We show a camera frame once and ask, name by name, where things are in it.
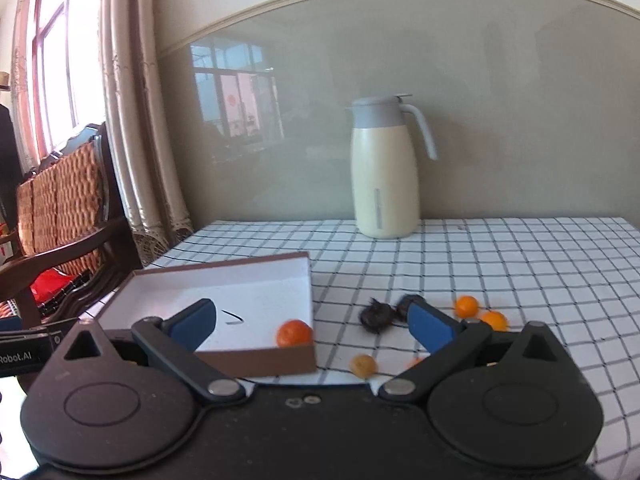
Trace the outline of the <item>reddish wrinkled fruit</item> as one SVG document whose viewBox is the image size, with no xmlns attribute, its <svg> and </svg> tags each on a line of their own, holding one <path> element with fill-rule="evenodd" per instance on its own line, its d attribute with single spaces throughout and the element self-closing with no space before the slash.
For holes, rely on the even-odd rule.
<svg viewBox="0 0 640 480">
<path fill-rule="evenodd" d="M 425 358 L 415 358 L 411 362 L 409 362 L 406 367 L 407 368 L 414 367 L 414 366 L 420 364 L 424 359 Z"/>
</svg>

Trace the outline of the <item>orange kumquat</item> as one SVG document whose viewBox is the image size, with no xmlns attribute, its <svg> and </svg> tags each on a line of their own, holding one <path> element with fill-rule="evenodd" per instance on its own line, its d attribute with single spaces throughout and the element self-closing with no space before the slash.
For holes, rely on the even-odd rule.
<svg viewBox="0 0 640 480">
<path fill-rule="evenodd" d="M 508 319 L 499 311 L 485 311 L 480 320 L 488 324 L 496 332 L 506 332 L 509 329 Z"/>
<path fill-rule="evenodd" d="M 460 296 L 454 304 L 454 314 L 457 318 L 476 318 L 480 312 L 480 303 L 473 296 Z"/>
</svg>

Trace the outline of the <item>yellow kumquat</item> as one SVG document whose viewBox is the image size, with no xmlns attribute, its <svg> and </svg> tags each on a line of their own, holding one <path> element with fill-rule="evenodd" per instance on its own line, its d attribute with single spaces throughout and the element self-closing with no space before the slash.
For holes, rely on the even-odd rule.
<svg viewBox="0 0 640 480">
<path fill-rule="evenodd" d="M 357 354 L 349 362 L 349 370 L 359 379 L 369 379 L 378 374 L 378 363 L 372 356 Z"/>
</svg>

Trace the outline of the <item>dark strawberry right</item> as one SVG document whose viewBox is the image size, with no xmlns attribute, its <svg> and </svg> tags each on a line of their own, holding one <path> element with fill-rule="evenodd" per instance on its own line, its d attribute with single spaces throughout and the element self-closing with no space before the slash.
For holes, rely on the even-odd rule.
<svg viewBox="0 0 640 480">
<path fill-rule="evenodd" d="M 419 306 L 424 303 L 424 298 L 420 295 L 407 294 L 402 296 L 395 306 L 395 315 L 400 322 L 408 321 L 409 309 L 413 304 Z"/>
</svg>

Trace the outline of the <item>dark strawberry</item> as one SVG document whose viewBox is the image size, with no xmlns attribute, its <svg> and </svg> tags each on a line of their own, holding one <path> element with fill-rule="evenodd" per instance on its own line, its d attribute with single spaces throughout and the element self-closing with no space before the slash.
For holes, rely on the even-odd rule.
<svg viewBox="0 0 640 480">
<path fill-rule="evenodd" d="M 419 306 L 424 303 L 424 298 L 420 295 L 407 294 L 402 296 L 395 306 L 395 315 L 400 322 L 408 321 L 409 309 L 413 304 Z"/>
<path fill-rule="evenodd" d="M 393 324 L 395 310 L 385 302 L 371 299 L 359 313 L 359 322 L 370 333 L 379 334 Z"/>
</svg>

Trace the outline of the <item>dark strawberry left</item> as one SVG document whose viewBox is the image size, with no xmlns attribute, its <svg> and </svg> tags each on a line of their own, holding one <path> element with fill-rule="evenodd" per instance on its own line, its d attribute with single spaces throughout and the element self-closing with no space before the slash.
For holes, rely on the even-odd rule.
<svg viewBox="0 0 640 480">
<path fill-rule="evenodd" d="M 395 310 L 385 302 L 371 299 L 359 313 L 359 322 L 370 333 L 379 334 L 393 324 Z"/>
</svg>

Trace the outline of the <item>brown white cardboard box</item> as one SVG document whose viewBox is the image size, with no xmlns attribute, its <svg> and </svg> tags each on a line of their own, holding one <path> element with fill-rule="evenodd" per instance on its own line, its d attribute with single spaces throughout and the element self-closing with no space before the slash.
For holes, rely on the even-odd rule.
<svg viewBox="0 0 640 480">
<path fill-rule="evenodd" d="M 167 320 L 201 299 L 216 308 L 216 327 L 196 355 L 239 378 L 312 374 L 314 343 L 279 347 L 288 321 L 314 326 L 306 252 L 136 271 L 96 319 L 104 330 L 126 330 L 147 316 Z"/>
</svg>

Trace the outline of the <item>orange fruit in box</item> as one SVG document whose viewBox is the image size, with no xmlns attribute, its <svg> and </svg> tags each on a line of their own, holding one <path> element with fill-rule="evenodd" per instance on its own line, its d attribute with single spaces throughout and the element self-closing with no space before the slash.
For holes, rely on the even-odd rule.
<svg viewBox="0 0 640 480">
<path fill-rule="evenodd" d="M 302 320 L 288 320 L 276 333 L 276 344 L 279 348 L 309 346 L 313 342 L 314 331 Z"/>
</svg>

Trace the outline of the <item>red cushion item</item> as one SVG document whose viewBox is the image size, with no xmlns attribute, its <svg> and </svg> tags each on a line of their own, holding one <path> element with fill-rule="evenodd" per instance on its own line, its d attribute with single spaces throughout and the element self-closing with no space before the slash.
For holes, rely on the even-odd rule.
<svg viewBox="0 0 640 480">
<path fill-rule="evenodd" d="M 42 272 L 30 285 L 36 304 L 44 304 L 51 300 L 67 285 L 72 284 L 75 275 L 65 274 L 56 269 Z"/>
</svg>

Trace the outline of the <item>white black checked tablecloth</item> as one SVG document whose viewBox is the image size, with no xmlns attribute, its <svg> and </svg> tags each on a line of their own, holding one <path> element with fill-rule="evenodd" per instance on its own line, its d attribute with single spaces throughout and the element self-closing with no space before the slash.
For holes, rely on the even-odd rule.
<svg viewBox="0 0 640 480">
<path fill-rule="evenodd" d="M 318 348 L 312 384 L 350 382 L 367 353 L 383 376 L 422 354 L 405 325 L 358 325 L 371 300 L 423 296 L 451 312 L 471 296 L 512 330 L 546 323 L 597 393 L 604 427 L 590 464 L 605 479 L 639 474 L 639 233 L 621 218 L 426 220 L 403 240 L 371 240 L 348 220 L 218 221 L 157 268 L 306 252 Z"/>
</svg>

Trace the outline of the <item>wooden wicker-back bench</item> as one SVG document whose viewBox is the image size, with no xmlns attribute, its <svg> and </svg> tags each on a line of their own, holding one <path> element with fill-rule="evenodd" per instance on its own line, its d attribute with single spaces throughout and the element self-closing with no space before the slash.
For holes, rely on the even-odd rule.
<svg viewBox="0 0 640 480">
<path fill-rule="evenodd" d="M 16 189 L 16 248 L 1 267 L 1 326 L 35 327 L 91 308 L 142 267 L 116 182 L 104 125 L 88 125 Z M 36 304 L 30 285 L 49 269 L 75 275 Z"/>
</svg>

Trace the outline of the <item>cream thermos jug grey lid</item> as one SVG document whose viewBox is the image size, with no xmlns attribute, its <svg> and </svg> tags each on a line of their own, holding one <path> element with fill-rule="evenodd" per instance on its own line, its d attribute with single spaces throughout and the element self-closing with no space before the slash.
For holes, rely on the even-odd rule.
<svg viewBox="0 0 640 480">
<path fill-rule="evenodd" d="M 427 156 L 438 159 L 423 113 L 405 93 L 352 102 L 350 173 L 355 221 L 363 235 L 385 240 L 410 235 L 420 222 L 419 170 L 405 116 L 423 136 Z"/>
</svg>

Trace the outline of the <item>beige curtain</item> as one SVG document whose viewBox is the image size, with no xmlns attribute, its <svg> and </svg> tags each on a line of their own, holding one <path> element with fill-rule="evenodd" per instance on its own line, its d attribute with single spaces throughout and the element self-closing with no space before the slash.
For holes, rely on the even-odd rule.
<svg viewBox="0 0 640 480">
<path fill-rule="evenodd" d="M 106 126 L 120 199 L 147 266 L 193 233 L 169 142 L 153 0 L 102 0 Z"/>
</svg>

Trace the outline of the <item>dark coat on rack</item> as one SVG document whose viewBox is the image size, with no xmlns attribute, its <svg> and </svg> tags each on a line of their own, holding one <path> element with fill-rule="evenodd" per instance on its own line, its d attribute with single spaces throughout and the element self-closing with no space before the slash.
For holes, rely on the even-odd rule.
<svg viewBox="0 0 640 480">
<path fill-rule="evenodd" d="M 10 230 L 17 226 L 16 188 L 23 173 L 9 110 L 0 105 L 0 192 L 1 213 Z"/>
</svg>

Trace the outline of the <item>red-framed window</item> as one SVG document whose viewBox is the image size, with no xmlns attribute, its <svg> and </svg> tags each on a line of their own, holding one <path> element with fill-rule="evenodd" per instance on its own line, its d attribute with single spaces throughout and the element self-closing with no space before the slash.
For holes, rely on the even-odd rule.
<svg viewBox="0 0 640 480">
<path fill-rule="evenodd" d="M 25 170 L 105 122 L 101 0 L 16 0 L 11 112 Z"/>
</svg>

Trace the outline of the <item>straw hat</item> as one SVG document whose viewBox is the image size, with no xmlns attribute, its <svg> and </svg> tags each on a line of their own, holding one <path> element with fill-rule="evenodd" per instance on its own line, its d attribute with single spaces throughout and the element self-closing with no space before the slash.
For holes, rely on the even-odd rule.
<svg viewBox="0 0 640 480">
<path fill-rule="evenodd" d="M 10 90 L 10 74 L 6 72 L 0 73 L 0 90 L 1 91 L 9 91 Z"/>
</svg>

